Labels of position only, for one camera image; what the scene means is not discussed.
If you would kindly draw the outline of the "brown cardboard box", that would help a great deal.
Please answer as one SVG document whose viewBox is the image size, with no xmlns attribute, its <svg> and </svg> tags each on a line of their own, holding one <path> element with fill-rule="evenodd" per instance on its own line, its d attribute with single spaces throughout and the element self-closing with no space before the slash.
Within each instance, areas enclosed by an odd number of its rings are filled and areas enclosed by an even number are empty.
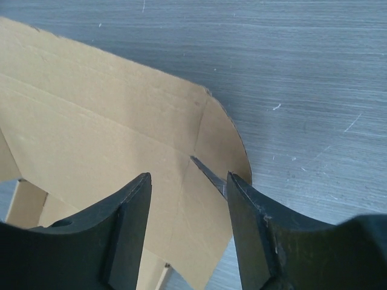
<svg viewBox="0 0 387 290">
<path fill-rule="evenodd" d="M 1 19 L 1 180 L 18 180 L 8 223 L 47 226 L 148 172 L 138 288 L 153 289 L 168 263 L 204 289 L 232 228 L 193 156 L 221 177 L 252 179 L 233 121 L 206 88 Z"/>
</svg>

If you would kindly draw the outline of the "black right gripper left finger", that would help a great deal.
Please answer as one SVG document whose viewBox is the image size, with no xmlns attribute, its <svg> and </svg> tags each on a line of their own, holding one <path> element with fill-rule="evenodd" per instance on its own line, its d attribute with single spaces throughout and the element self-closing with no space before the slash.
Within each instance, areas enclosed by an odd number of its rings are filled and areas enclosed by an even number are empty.
<svg viewBox="0 0 387 290">
<path fill-rule="evenodd" d="M 151 202 L 151 174 L 58 220 L 1 224 L 2 289 L 135 289 Z"/>
</svg>

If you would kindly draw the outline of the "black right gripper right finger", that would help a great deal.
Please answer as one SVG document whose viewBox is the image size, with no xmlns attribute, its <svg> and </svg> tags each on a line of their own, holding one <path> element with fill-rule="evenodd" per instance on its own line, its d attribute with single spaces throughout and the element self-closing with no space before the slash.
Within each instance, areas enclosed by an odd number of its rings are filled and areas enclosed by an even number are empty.
<svg viewBox="0 0 387 290">
<path fill-rule="evenodd" d="M 263 195 L 234 173 L 227 203 L 243 289 L 385 289 L 386 216 L 331 225 Z"/>
</svg>

